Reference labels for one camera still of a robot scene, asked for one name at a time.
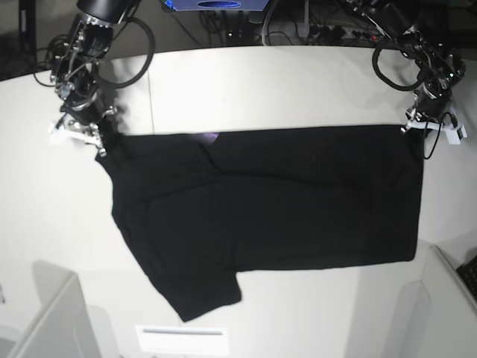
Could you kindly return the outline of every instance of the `wires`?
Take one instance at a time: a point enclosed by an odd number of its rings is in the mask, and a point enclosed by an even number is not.
[[[183,29],[183,31],[187,34],[187,36],[189,36],[189,38],[190,38],[192,41],[194,41],[194,43],[195,43],[197,46],[199,46],[199,47],[202,48],[202,47],[203,47],[202,44],[200,44],[200,43],[197,41],[197,39],[189,32],[189,30],[187,30],[186,26],[184,26],[183,23],[180,22],[179,19],[178,19],[173,13],[171,14],[171,16],[172,16],[172,18],[173,18],[174,20],[176,20],[176,23],[180,26],[180,28]]]
[[[212,35],[217,35],[221,46],[224,46],[225,41],[222,38],[222,31],[225,30],[224,20],[221,19],[220,22],[218,22],[217,13],[215,11],[199,11],[199,20],[209,35],[209,47],[212,46]]]
[[[271,5],[270,8],[268,9],[267,15],[265,17],[265,21],[263,22],[263,28],[262,28],[262,44],[263,46],[268,46],[267,44],[267,35],[266,33],[268,32],[268,25],[270,24],[270,19],[271,16],[273,15],[275,9],[277,8],[277,5],[280,0],[271,0]]]
[[[300,44],[301,45],[308,45],[308,40],[306,42],[303,42],[302,38],[300,37],[300,32],[298,31],[298,24],[296,21],[294,21],[293,19],[291,19],[291,21],[293,22],[294,24],[294,27],[295,27],[295,34],[297,35],[297,39],[300,41]]]
[[[343,11],[343,13],[344,13],[345,15],[348,16],[348,19],[350,19],[356,26],[358,26],[360,29],[362,29],[362,30],[364,30],[364,31],[368,31],[368,30],[369,30],[369,28],[366,28],[364,25],[360,24],[360,23],[358,22],[358,20],[356,20],[356,19],[354,18],[354,16],[352,16],[350,13],[348,13],[348,12],[346,11],[346,9],[345,9],[345,8],[343,7],[343,5],[340,3],[340,0],[335,0],[335,3],[336,3],[336,6],[338,6],[339,9],[340,9],[341,11]]]
[[[69,75],[67,75],[64,79],[63,82],[67,82],[71,77],[76,75],[82,68],[84,68],[88,63],[92,63],[94,60],[96,60],[98,57],[100,57],[104,51],[97,53],[95,56],[91,57],[90,59],[84,61],[81,65],[79,65],[76,69],[74,69]]]
[[[130,19],[136,15],[137,10],[139,9],[139,5],[141,4],[141,0],[136,0],[136,3],[132,3],[131,7],[129,8],[129,11],[127,12],[127,15],[125,16],[125,19]],[[122,34],[122,31],[125,30],[125,28],[129,25],[129,22],[125,22],[124,26],[122,27],[121,30],[113,37],[113,41],[116,40],[119,35]]]
[[[386,77],[381,72],[381,69],[379,68],[379,64],[378,64],[379,55],[381,54],[381,51],[383,50],[383,48],[386,46],[386,44],[388,42],[389,42],[388,39],[383,37],[381,39],[381,41],[379,41],[377,47],[374,50],[374,53],[373,53],[373,69],[374,69],[374,72],[376,73],[376,76],[378,76],[381,81],[386,83],[388,86],[394,88],[395,90],[403,91],[403,92],[408,92],[408,91],[415,90],[421,84],[423,84],[423,82],[427,79],[427,77],[429,76],[429,70],[428,69],[421,69],[421,71],[419,72],[419,75],[417,76],[417,81],[410,86],[402,86],[402,85],[399,85],[399,84],[395,84],[392,80],[390,80],[388,77]],[[397,48],[401,49],[401,51],[405,52],[405,49],[403,47],[401,47],[401,46],[399,46],[395,43],[392,43],[392,44],[395,45]],[[413,54],[409,54],[408,52],[405,52],[405,53],[410,58],[420,61],[423,65],[428,67],[432,72],[434,71],[431,64],[427,64],[425,61],[421,60],[418,56],[415,56]]]
[[[192,34],[190,33],[190,31],[187,30],[186,26],[184,26],[183,23],[174,15],[174,13],[176,12],[176,9],[175,9],[174,7],[172,7],[172,6],[170,6],[170,5],[168,4],[168,2],[165,1],[165,0],[159,0],[159,2],[161,3],[161,9],[162,9],[162,11],[164,11],[165,13],[170,13],[171,16],[172,16],[172,18],[173,18],[173,19],[175,20],[175,22],[180,26],[180,28],[182,28],[182,30],[186,33],[186,35],[187,35],[192,41],[194,41],[194,43],[195,43],[197,46],[203,48],[202,44],[197,41],[197,39],[194,37],[194,35],[192,35]]]
[[[45,62],[45,61],[38,62],[38,63],[36,64],[34,70],[33,70],[33,77],[34,77],[35,81],[36,81],[38,84],[40,84],[40,85],[42,85],[42,86],[44,86],[44,87],[55,87],[54,84],[44,84],[42,81],[40,81],[40,80],[38,79],[38,77],[37,77],[38,66],[40,66],[40,65],[43,64],[43,63],[49,65],[49,63],[48,63],[48,62]]]
[[[125,82],[122,82],[120,84],[117,84],[117,83],[114,83],[114,82],[110,82],[108,80],[105,80],[104,78],[102,78],[99,74],[98,74],[98,65],[96,63],[93,63],[92,65],[92,76],[93,78],[95,79],[96,83],[99,84],[100,86],[104,86],[104,87],[108,87],[108,88],[113,88],[115,90],[119,90],[121,88],[125,88],[125,87],[128,87],[130,86],[131,84],[134,84],[136,83],[145,73],[146,71],[148,70],[151,62],[152,62],[152,59],[153,59],[153,56],[154,56],[154,52],[155,52],[155,45],[156,45],[156,41],[154,39],[154,34],[152,32],[152,30],[149,28],[149,26],[146,25],[145,22],[143,22],[142,20],[140,19],[137,19],[136,17],[132,17],[132,18],[128,18],[126,19],[126,22],[127,23],[130,23],[132,22],[133,24],[136,24],[138,25],[145,33],[146,37],[148,38],[148,56],[146,57],[146,61],[144,62],[144,65],[142,66],[141,70],[137,73],[137,75],[135,75],[133,78],[131,78],[130,80],[128,81],[125,81]],[[91,59],[89,59],[88,61],[86,61],[85,63],[83,63],[81,66],[79,66],[75,71],[73,71],[69,77],[71,77],[73,75],[74,72],[77,72],[79,71],[80,68],[84,67],[86,64],[88,63],[91,63],[93,60],[95,60],[96,58],[98,58],[99,56],[102,55],[102,52],[97,54],[96,56],[92,57]]]
[[[453,116],[452,113],[450,113],[450,112],[445,112],[445,113],[442,114],[442,116],[440,116],[440,118],[439,118],[439,120],[438,120],[438,122],[440,122],[440,123],[439,123],[439,130],[437,131],[437,137],[436,137],[436,139],[435,139],[434,145],[432,146],[431,153],[429,153],[429,156],[426,156],[426,146],[425,146],[426,137],[427,137],[427,128],[428,128],[428,126],[429,126],[430,118],[427,119],[427,121],[426,121],[426,126],[424,127],[424,130],[423,130],[423,144],[422,144],[422,150],[423,150],[423,158],[424,158],[424,160],[429,160],[429,159],[431,159],[432,155],[434,154],[434,150],[435,150],[435,147],[437,146],[437,142],[439,141],[440,132],[442,131],[442,126],[443,126],[444,119],[446,118],[446,116],[449,116],[451,120],[454,118],[454,116]]]
[[[267,34],[268,42],[271,43],[271,41],[270,41],[270,35],[273,35],[273,34],[282,34],[284,37],[286,37],[286,39],[288,40],[288,42],[290,43],[290,45],[293,45],[293,42],[290,40],[290,37],[288,37],[288,35],[285,34],[283,31],[272,31],[272,32],[269,32],[269,33]]]

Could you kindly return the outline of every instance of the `cable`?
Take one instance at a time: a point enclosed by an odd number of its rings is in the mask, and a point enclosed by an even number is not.
[[[92,76],[93,78],[95,79],[96,83],[99,84],[100,86],[104,86],[104,87],[108,87],[108,88],[112,88],[112,89],[115,89],[115,90],[119,90],[121,88],[125,88],[125,87],[128,87],[130,86],[131,84],[134,84],[136,83],[145,73],[146,71],[148,70],[149,68],[149,65],[151,64],[152,62],[152,59],[154,57],[154,52],[155,52],[155,44],[156,44],[156,41],[154,39],[154,34],[152,32],[152,30],[149,28],[149,26],[146,25],[145,22],[143,22],[142,20],[140,19],[137,19],[136,17],[133,17],[133,18],[129,18],[129,19],[126,19],[126,22],[129,23],[129,22],[132,22],[133,24],[136,24],[138,25],[146,34],[147,38],[148,38],[148,56],[146,57],[146,61],[144,62],[144,65],[142,66],[141,70],[137,73],[137,75],[135,75],[133,78],[131,78],[129,81],[125,81],[125,82],[122,82],[120,84],[117,84],[117,83],[114,83],[114,82],[110,82],[108,80],[105,80],[104,78],[102,78],[99,74],[98,74],[98,66],[96,63],[93,63],[92,65]],[[81,68],[82,66],[85,66],[87,63],[89,62],[92,62],[93,60],[95,60],[97,57],[99,57],[100,55],[102,54],[99,53],[97,54],[96,56],[94,56],[93,58],[91,58],[89,61],[87,61],[86,63],[82,64],[80,67],[78,67],[75,71],[77,72],[79,68]]]
[[[344,14],[345,14],[346,16],[348,16],[348,18],[349,18],[356,26],[358,26],[358,27],[359,27],[360,29],[362,29],[362,30],[368,31],[368,29],[367,29],[364,25],[360,24],[360,23],[358,22],[358,20],[356,20],[353,16],[351,16],[351,15],[344,9],[343,5],[340,3],[340,0],[334,0],[334,1],[335,1],[335,4],[340,8],[340,10],[343,11]]]
[[[405,52],[405,53],[408,55],[408,58],[411,58],[412,60],[416,60],[416,61],[421,62],[425,67],[427,67],[432,73],[434,73],[434,74],[436,75],[435,69],[433,69],[432,66],[429,65],[429,64],[426,62],[426,60],[423,60],[422,58],[420,58],[419,56],[417,56],[417,55],[415,55],[415,54],[410,54],[410,53],[408,52],[408,50],[406,50],[404,47],[398,45],[397,43],[393,43],[393,42],[389,41],[389,39],[386,38],[386,37],[383,37],[382,40],[388,41],[392,46],[394,46],[394,47],[398,48],[399,50]]]
[[[63,46],[64,42],[67,40],[68,36],[66,34],[61,34],[53,37],[53,39],[48,44],[45,54],[45,62],[51,63],[53,58],[50,57],[55,48]]]
[[[267,44],[267,36],[266,33],[268,32],[268,24],[270,24],[270,19],[272,14],[274,13],[275,9],[280,0],[272,0],[270,8],[268,9],[267,15],[265,16],[265,21],[263,22],[262,28],[262,44],[263,46],[268,46]]]
[[[139,9],[139,5],[141,4],[141,0],[136,0],[136,3],[135,4],[132,4],[131,7],[129,8],[129,11],[127,12],[127,16],[125,17],[125,19],[130,19],[130,18],[133,18],[134,15],[136,15],[136,12],[137,10]],[[119,35],[121,35],[122,31],[125,30],[125,28],[129,25],[129,22],[125,21],[125,24],[124,26],[122,27],[121,30],[119,30],[119,32],[116,34],[116,36],[113,37],[113,41],[116,40]]]
[[[379,79],[381,79],[381,81],[383,81],[384,83],[386,83],[388,86],[394,88],[395,90],[398,90],[398,91],[403,91],[403,92],[408,92],[408,91],[413,91],[415,89],[417,89],[421,84],[424,83],[424,81],[427,79],[428,75],[429,75],[429,71],[428,69],[421,69],[421,71],[419,72],[419,75],[417,76],[417,81],[416,83],[410,85],[410,86],[401,86],[399,84],[395,84],[392,80],[390,80],[389,78],[387,78],[382,72],[381,70],[379,69],[379,64],[378,64],[378,60],[379,60],[379,55],[381,54],[381,51],[383,50],[383,48],[386,46],[386,43],[388,42],[387,39],[383,38],[381,41],[379,41],[377,47],[374,49],[374,53],[373,53],[373,69],[374,69],[374,72],[376,73],[376,76],[379,77]],[[414,55],[410,55],[408,54],[408,56],[410,58],[413,58],[416,60],[418,59],[420,62],[422,62],[423,64],[426,64],[424,61],[422,61],[420,58],[418,58],[417,56],[414,56]]]
[[[165,0],[159,0],[161,3],[161,10],[164,11],[165,13],[175,13],[176,9],[174,5],[172,4],[172,0],[165,1]]]
[[[180,22],[179,19],[178,19],[173,13],[171,13],[171,16],[172,16],[172,18],[173,18],[174,20],[176,20],[177,24],[183,29],[183,31],[187,34],[187,36],[189,36],[190,39],[191,39],[192,41],[194,41],[194,43],[195,43],[197,46],[199,46],[199,47],[202,48],[202,47],[203,47],[202,44],[200,44],[200,43],[197,41],[197,39],[196,39],[194,36],[192,36],[192,34],[189,32],[189,30],[187,30],[186,26],[184,26],[184,25],[182,24],[182,22]]]
[[[33,71],[33,77],[35,79],[35,81],[38,83],[38,84],[41,84],[42,86],[44,87],[55,87],[54,84],[44,84],[42,81],[40,81],[37,77],[37,71],[38,71],[38,65],[42,64],[42,63],[46,63],[49,65],[49,63],[45,62],[45,61],[42,61],[42,62],[38,62],[35,66],[35,69]]]
[[[221,46],[224,46],[224,39],[221,35],[224,23],[223,21],[220,22],[220,25],[217,23],[217,13],[215,11],[199,11],[199,20],[209,36],[209,47],[212,45],[212,35],[217,35]]]
[[[301,45],[308,45],[308,40],[306,42],[303,42],[302,38],[300,37],[300,32],[298,32],[298,24],[296,21],[294,21],[293,19],[291,19],[291,21],[294,23],[294,27],[295,27],[295,35],[297,35],[297,39],[300,41],[300,44]]]
[[[272,31],[272,32],[269,32],[267,34],[267,37],[269,37],[270,35],[272,34],[282,34],[283,36],[286,37],[286,39],[288,40],[288,42],[290,43],[290,45],[294,45],[293,42],[290,40],[290,37],[288,37],[287,34],[285,34],[283,31]]]
[[[453,118],[453,115],[450,113],[450,112],[445,112],[442,114],[442,116],[440,116],[439,118],[439,131],[437,132],[437,137],[435,139],[435,142],[434,142],[434,145],[432,146],[432,150],[431,150],[431,153],[429,154],[429,156],[426,156],[426,146],[425,146],[425,143],[426,143],[426,136],[427,136],[427,127],[429,126],[429,121],[430,121],[430,118],[427,119],[426,121],[426,126],[424,127],[424,130],[423,130],[423,144],[422,144],[422,150],[423,150],[423,158],[424,160],[429,160],[431,159],[432,155],[434,154],[434,150],[435,150],[435,147],[437,146],[437,142],[439,141],[439,136],[440,136],[440,132],[442,130],[442,126],[443,126],[443,123],[444,123],[444,117],[445,116],[449,116],[451,119]]]
[[[92,63],[94,60],[96,60],[98,57],[100,57],[102,54],[104,53],[104,51],[102,52],[99,52],[98,54],[96,54],[95,56],[91,57],[90,59],[84,61],[81,65],[79,65],[75,70],[72,71],[72,73],[70,73],[69,75],[67,75],[64,79],[63,79],[63,82],[67,82],[71,77],[73,77],[74,75],[76,75],[80,69],[82,69],[83,67],[85,67],[88,63]]]

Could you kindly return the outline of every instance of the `white label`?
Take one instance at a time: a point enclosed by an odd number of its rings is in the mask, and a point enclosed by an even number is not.
[[[162,354],[229,355],[227,328],[136,326],[142,351]]]

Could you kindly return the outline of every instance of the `black cable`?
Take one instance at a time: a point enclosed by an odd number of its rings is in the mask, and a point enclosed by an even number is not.
[[[136,3],[132,3],[131,7],[129,8],[129,11],[127,12],[127,15],[125,16],[125,19],[130,19],[133,18],[136,15],[137,10],[139,9],[139,5],[141,4],[141,0],[136,0]],[[125,30],[125,28],[129,25],[129,22],[125,21],[124,26],[122,27],[121,30],[113,37],[113,41],[116,40],[119,35],[122,34],[122,31]]]
[[[286,37],[286,39],[288,40],[288,42],[290,43],[290,45],[293,45],[293,42],[290,40],[290,37],[288,37],[288,35],[287,35],[287,34],[285,34],[283,31],[272,31],[272,32],[269,32],[269,33],[267,34],[267,37],[268,37],[268,43],[270,43],[270,44],[271,44],[271,41],[270,41],[270,35],[272,35],[272,34],[282,34],[283,36],[285,36],[285,37]]]
[[[79,65],[76,69],[74,69],[69,75],[67,75],[64,79],[63,79],[63,83],[64,82],[67,82],[71,77],[73,77],[74,75],[76,75],[83,67],[86,67],[87,64],[89,63],[92,63],[93,66],[92,66],[92,69],[95,68],[95,64],[94,64],[94,60],[96,60],[97,58],[99,58],[100,56],[102,56],[104,54],[104,51],[106,50],[103,50],[101,52],[98,52],[95,56],[89,58],[89,59],[84,59],[82,57],[77,57],[77,59],[79,60],[84,60],[84,62]]]
[[[172,18],[173,18],[174,20],[176,20],[177,24],[180,26],[180,28],[183,29],[183,31],[187,34],[187,36],[189,36],[190,39],[191,39],[192,41],[194,41],[194,43],[195,43],[197,46],[199,46],[199,47],[202,48],[202,47],[203,47],[202,44],[200,44],[200,43],[197,41],[197,39],[189,32],[189,30],[187,30],[186,26],[184,26],[184,25],[182,24],[182,22],[180,22],[179,19],[178,19],[173,13],[171,14],[171,16],[172,16]]]
[[[35,81],[38,83],[38,84],[41,84],[42,86],[44,87],[55,87],[54,84],[44,84],[42,81],[40,81],[37,77],[37,71],[38,71],[38,66],[41,65],[42,63],[46,63],[49,65],[49,63],[45,62],[45,61],[42,61],[42,62],[38,62],[33,70],[33,77],[35,79]]]
[[[415,54],[410,54],[410,53],[408,52],[408,50],[406,50],[404,47],[398,45],[397,43],[394,43],[394,42],[392,42],[392,41],[389,41],[389,39],[388,39],[387,37],[383,37],[382,40],[388,41],[392,46],[398,48],[400,51],[402,51],[402,52],[404,52],[405,54],[407,54],[407,55],[408,55],[408,58],[411,58],[412,60],[419,61],[420,63],[422,63],[425,67],[427,67],[432,73],[434,73],[434,74],[437,76],[435,69],[433,69],[432,66],[429,65],[426,60],[423,60],[422,58],[420,58],[419,56],[417,56],[417,55],[415,55]]]
[[[427,128],[429,126],[430,118],[428,118],[427,121],[426,121],[426,126],[424,127],[424,130],[423,130],[423,144],[422,144],[424,160],[431,159],[432,155],[434,154],[435,147],[437,146],[437,142],[439,141],[439,136],[440,136],[440,132],[442,130],[442,126],[443,126],[443,123],[444,123],[444,117],[445,116],[449,116],[449,117],[453,118],[453,115],[450,112],[445,112],[445,113],[442,114],[442,116],[440,116],[440,118],[439,118],[439,122],[440,122],[439,131],[437,132],[437,137],[435,139],[434,145],[432,146],[432,150],[431,150],[431,153],[429,154],[429,156],[426,156],[426,151],[425,151],[426,146],[424,144],[426,143]]]
[[[301,45],[308,45],[308,41],[304,42],[302,40],[302,38],[300,37],[300,32],[298,31],[298,23],[296,21],[294,21],[293,19],[291,19],[291,21],[294,23],[295,34],[297,35],[297,39],[300,41],[300,44]]]
[[[395,84],[392,80],[387,78],[381,72],[381,70],[379,69],[379,64],[378,64],[379,55],[381,54],[381,51],[383,50],[383,48],[386,46],[387,43],[388,43],[388,41],[385,38],[383,38],[381,41],[379,41],[377,47],[374,49],[373,69],[374,69],[374,72],[376,73],[376,76],[378,76],[379,79],[381,81],[383,81],[384,83],[386,83],[388,86],[390,86],[390,87],[392,87],[392,88],[394,88],[395,90],[398,90],[398,91],[408,92],[408,91],[413,91],[413,90],[417,89],[427,79],[427,77],[429,75],[429,70],[428,69],[421,69],[421,71],[419,72],[419,75],[417,76],[416,83],[412,84],[410,86],[401,86],[399,84]]]
[[[358,20],[356,20],[351,14],[349,14],[349,13],[346,11],[346,9],[345,9],[345,8],[343,7],[343,5],[340,3],[340,0],[335,0],[335,4],[339,7],[339,9],[340,9],[341,11],[344,12],[344,14],[345,14],[346,16],[348,16],[348,18],[349,18],[356,26],[358,26],[358,27],[359,27],[360,29],[362,29],[362,30],[367,31],[367,29],[364,27],[364,24],[363,24],[363,25],[360,24],[360,23],[358,22]]]
[[[120,84],[110,82],[108,80],[105,80],[98,74],[98,66],[96,63],[93,63],[92,66],[92,76],[95,79],[96,83],[99,84],[100,86],[108,87],[108,88],[113,88],[115,90],[119,90],[121,88],[125,88],[130,86],[131,84],[136,83],[148,70],[149,65],[152,62],[154,52],[155,52],[155,45],[156,45],[156,40],[154,39],[154,34],[152,30],[149,28],[149,26],[146,25],[145,22],[143,22],[140,19],[137,19],[136,17],[133,18],[128,18],[126,19],[126,22],[132,22],[133,24],[138,25],[146,34],[148,38],[148,56],[146,57],[146,61],[144,62],[144,65],[142,66],[141,70],[135,75],[133,78],[131,78],[129,81],[122,82]]]
[[[224,31],[224,22],[217,23],[217,13],[215,11],[199,11],[199,20],[202,27],[207,31],[209,37],[209,47],[212,45],[212,35],[217,35],[221,46],[224,46],[224,39],[221,32]]]
[[[275,9],[277,8],[280,0],[270,0],[267,7],[267,13],[265,14],[265,19],[263,20],[262,26],[262,44],[263,46],[268,46],[267,44],[267,34],[269,32],[268,26],[270,25],[271,16],[273,15]]]
[[[230,24],[229,24],[229,17],[227,16],[227,12],[225,10],[221,10],[221,24],[224,25],[225,30],[225,43],[227,44],[227,36],[230,32]]]

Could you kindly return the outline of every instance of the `black equipment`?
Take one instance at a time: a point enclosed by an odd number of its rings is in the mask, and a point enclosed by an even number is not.
[[[477,257],[457,269],[472,296],[477,300]]]
[[[101,155],[106,154],[104,145],[113,127],[107,116],[116,113],[114,107],[104,105],[101,89],[133,84],[144,75],[154,55],[151,29],[133,17],[140,1],[78,0],[82,14],[77,16],[67,39],[54,40],[51,48],[48,47],[53,55],[52,86],[64,100],[61,111],[65,113],[54,128],[96,145]],[[375,25],[381,33],[372,61],[376,75],[396,90],[414,91],[415,102],[406,112],[408,124],[403,133],[423,130],[425,139],[429,130],[445,131],[452,144],[467,137],[452,108],[452,88],[465,75],[465,65],[459,50],[452,46],[454,39],[447,30],[445,11],[414,0],[336,1],[343,10],[348,9],[356,18]],[[118,23],[138,25],[149,42],[142,70],[122,84],[114,84],[99,74],[101,59],[115,39],[113,27]],[[459,41],[468,42],[469,38],[459,37],[456,43]],[[420,67],[414,84],[396,84],[381,72],[379,55],[385,48],[401,51]]]

